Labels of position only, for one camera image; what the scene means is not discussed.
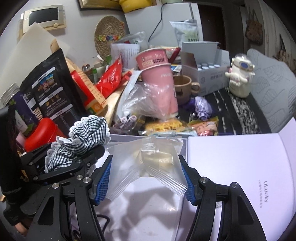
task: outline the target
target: brown door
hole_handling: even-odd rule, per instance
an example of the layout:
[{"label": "brown door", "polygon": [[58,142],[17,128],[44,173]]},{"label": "brown door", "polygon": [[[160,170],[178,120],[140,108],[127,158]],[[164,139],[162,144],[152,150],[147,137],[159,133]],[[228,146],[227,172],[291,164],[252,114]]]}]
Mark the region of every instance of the brown door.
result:
[{"label": "brown door", "polygon": [[204,41],[219,42],[220,48],[226,50],[222,8],[199,4],[198,9]]}]

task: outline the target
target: blue gripper pad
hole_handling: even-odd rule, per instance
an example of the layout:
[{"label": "blue gripper pad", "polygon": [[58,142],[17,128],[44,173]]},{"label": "blue gripper pad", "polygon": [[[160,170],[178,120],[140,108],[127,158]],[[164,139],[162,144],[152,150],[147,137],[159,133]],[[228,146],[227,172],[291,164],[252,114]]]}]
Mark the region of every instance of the blue gripper pad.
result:
[{"label": "blue gripper pad", "polygon": [[185,175],[185,178],[186,178],[186,181],[188,184],[188,189],[185,192],[185,196],[186,196],[187,200],[189,202],[191,202],[192,205],[194,205],[194,203],[196,202],[196,198],[194,196],[194,186],[193,186],[192,181],[190,180],[190,178],[189,178],[189,176],[188,176],[187,172],[185,171],[182,164],[181,164],[181,166],[182,166],[182,170],[183,170],[183,173]]},{"label": "blue gripper pad", "polygon": [[108,190],[108,183],[109,183],[109,175],[110,175],[110,169],[111,169],[111,162],[108,164],[105,172],[102,175],[102,178],[100,182],[98,183],[96,187],[96,197],[94,201],[97,205],[100,204],[101,201],[103,201],[106,197],[107,190]]}]

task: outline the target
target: refrigerator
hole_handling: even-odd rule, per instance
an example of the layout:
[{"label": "refrigerator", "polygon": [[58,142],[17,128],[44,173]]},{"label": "refrigerator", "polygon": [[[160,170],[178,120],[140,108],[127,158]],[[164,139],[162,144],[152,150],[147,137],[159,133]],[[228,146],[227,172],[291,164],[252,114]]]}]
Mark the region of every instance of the refrigerator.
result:
[{"label": "refrigerator", "polygon": [[154,46],[178,46],[174,29],[170,21],[196,19],[199,41],[203,41],[202,25],[197,3],[170,3],[138,9],[125,14],[126,22],[131,34],[145,31],[147,39],[161,19],[163,19],[152,35],[149,44]]}]

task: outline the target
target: yellow container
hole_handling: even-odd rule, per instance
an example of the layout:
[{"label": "yellow container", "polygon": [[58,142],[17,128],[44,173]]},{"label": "yellow container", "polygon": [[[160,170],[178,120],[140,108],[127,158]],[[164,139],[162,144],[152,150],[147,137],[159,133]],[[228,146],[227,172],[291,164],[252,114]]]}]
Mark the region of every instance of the yellow container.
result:
[{"label": "yellow container", "polygon": [[124,13],[152,6],[151,0],[119,0]]}]

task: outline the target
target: pink paper cup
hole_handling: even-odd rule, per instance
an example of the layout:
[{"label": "pink paper cup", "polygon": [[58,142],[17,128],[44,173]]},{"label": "pink paper cup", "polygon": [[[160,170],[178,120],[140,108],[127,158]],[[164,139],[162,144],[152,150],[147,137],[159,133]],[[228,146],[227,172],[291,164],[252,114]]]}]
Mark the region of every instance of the pink paper cup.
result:
[{"label": "pink paper cup", "polygon": [[159,64],[144,69],[142,78],[147,85],[151,86],[150,94],[160,110],[162,119],[176,116],[178,103],[170,64]]},{"label": "pink paper cup", "polygon": [[152,48],[147,49],[136,56],[136,61],[140,70],[158,65],[168,63],[165,49]]}]

